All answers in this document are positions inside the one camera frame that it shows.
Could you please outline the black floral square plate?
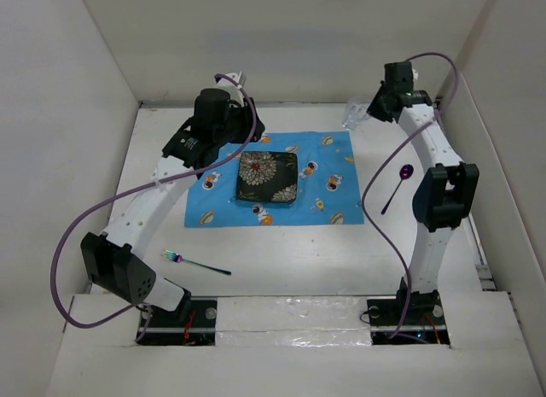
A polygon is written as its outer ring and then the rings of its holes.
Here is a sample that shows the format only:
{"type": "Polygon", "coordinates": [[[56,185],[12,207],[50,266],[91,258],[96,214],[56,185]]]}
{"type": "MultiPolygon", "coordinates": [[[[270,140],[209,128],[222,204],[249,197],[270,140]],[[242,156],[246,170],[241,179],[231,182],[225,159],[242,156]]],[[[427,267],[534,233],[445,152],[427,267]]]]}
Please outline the black floral square plate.
{"type": "Polygon", "coordinates": [[[292,203],[297,197],[295,153],[245,151],[239,159],[235,196],[258,203],[292,203]]]}

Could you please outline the blue space-print cloth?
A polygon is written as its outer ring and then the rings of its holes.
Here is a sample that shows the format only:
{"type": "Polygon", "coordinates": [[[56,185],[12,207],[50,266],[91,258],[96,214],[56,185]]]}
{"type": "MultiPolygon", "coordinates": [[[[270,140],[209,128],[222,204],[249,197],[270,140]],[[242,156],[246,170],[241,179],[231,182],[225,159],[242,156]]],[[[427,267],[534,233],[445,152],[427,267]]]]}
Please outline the blue space-print cloth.
{"type": "Polygon", "coordinates": [[[343,131],[265,133],[239,152],[227,144],[230,161],[206,172],[190,189],[184,224],[188,228],[242,226],[359,225],[363,222],[351,138],[343,131]],[[245,151],[295,153],[297,197],[292,203],[238,200],[239,159],[245,151]]]}

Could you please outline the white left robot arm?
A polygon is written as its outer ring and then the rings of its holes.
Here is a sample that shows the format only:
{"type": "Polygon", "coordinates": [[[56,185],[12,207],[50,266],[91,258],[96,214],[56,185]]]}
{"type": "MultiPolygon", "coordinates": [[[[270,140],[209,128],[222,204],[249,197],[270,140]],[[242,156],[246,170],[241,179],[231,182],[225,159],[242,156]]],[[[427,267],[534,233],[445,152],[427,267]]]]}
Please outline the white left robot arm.
{"type": "Polygon", "coordinates": [[[162,149],[150,185],[134,194],[122,214],[98,235],[87,233],[80,247],[90,281],[132,305],[160,309],[171,325],[184,324],[191,294],[162,277],[144,259],[166,216],[204,172],[223,165],[221,148],[255,142],[264,130],[244,73],[218,74],[195,99],[193,115],[162,149]]]}

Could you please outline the iridescent fork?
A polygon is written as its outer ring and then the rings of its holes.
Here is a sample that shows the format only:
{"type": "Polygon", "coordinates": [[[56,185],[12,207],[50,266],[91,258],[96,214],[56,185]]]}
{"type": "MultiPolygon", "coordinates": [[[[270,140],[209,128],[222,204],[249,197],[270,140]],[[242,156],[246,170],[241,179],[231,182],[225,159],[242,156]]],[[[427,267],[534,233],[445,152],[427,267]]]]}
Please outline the iridescent fork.
{"type": "Polygon", "coordinates": [[[214,271],[216,273],[220,273],[220,274],[225,275],[225,276],[231,276],[232,275],[231,271],[227,271],[225,269],[220,269],[220,268],[217,268],[217,267],[208,266],[208,265],[204,265],[204,264],[199,263],[199,262],[188,260],[188,259],[184,258],[181,254],[179,254],[177,252],[173,252],[171,250],[164,250],[163,253],[162,253],[162,257],[169,260],[169,261],[171,261],[171,262],[173,262],[173,263],[186,263],[186,264],[190,264],[190,265],[193,265],[193,266],[198,266],[198,267],[207,269],[209,271],[214,271]]]}

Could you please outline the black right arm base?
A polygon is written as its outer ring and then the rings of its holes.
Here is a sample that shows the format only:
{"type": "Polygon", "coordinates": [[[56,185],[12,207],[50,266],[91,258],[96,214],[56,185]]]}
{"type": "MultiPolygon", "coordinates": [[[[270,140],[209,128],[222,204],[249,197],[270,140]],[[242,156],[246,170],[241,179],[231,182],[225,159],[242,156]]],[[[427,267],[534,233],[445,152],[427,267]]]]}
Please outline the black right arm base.
{"type": "Polygon", "coordinates": [[[374,346],[450,345],[440,294],[409,293],[405,281],[394,296],[372,296],[359,319],[374,346]]]}

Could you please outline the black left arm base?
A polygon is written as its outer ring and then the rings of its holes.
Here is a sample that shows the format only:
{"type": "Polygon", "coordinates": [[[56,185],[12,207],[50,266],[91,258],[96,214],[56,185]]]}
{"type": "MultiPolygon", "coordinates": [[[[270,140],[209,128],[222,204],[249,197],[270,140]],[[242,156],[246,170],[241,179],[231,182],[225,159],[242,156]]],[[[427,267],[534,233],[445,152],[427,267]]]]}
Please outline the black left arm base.
{"type": "Polygon", "coordinates": [[[180,310],[167,312],[157,306],[142,305],[136,344],[141,346],[209,347],[216,342],[218,299],[183,298],[180,310]]]}

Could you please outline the purple iridescent spoon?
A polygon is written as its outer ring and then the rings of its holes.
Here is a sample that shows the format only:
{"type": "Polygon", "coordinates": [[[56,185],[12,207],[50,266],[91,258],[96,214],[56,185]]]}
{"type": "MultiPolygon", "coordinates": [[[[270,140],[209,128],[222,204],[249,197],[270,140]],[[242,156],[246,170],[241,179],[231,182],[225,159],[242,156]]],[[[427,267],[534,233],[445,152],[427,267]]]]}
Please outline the purple iridescent spoon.
{"type": "Polygon", "coordinates": [[[403,181],[408,180],[409,178],[411,178],[413,173],[414,173],[414,170],[415,170],[415,168],[411,164],[405,164],[400,168],[400,170],[398,172],[398,176],[399,176],[398,184],[396,185],[396,188],[394,189],[391,196],[389,197],[389,199],[385,203],[384,207],[381,209],[381,211],[380,211],[381,215],[386,214],[388,208],[390,207],[390,205],[392,203],[392,200],[393,200],[394,196],[398,192],[398,190],[399,190],[400,186],[402,185],[403,181]]]}

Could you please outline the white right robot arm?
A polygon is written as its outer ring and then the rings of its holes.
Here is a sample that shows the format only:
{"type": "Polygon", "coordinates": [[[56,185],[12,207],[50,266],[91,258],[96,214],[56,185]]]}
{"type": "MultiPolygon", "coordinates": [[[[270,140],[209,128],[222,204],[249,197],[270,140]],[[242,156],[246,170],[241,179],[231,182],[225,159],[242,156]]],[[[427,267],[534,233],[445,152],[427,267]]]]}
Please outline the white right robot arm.
{"type": "Polygon", "coordinates": [[[384,71],[368,114],[400,126],[423,170],[423,179],[412,199],[417,236],[409,276],[403,278],[394,302],[397,318],[412,324],[426,309],[433,308],[439,297],[444,253],[453,233],[470,213],[479,169],[464,162],[450,146],[430,97],[424,90],[414,88],[411,63],[387,63],[384,71]]]}

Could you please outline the clear plastic cup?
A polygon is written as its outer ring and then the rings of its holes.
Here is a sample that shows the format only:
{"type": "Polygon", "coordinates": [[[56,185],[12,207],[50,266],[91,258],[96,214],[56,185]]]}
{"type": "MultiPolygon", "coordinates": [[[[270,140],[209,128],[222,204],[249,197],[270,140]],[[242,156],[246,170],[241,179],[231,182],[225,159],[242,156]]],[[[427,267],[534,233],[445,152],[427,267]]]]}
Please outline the clear plastic cup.
{"type": "Polygon", "coordinates": [[[341,124],[344,129],[353,131],[370,118],[370,101],[359,97],[352,98],[345,107],[341,124]]]}

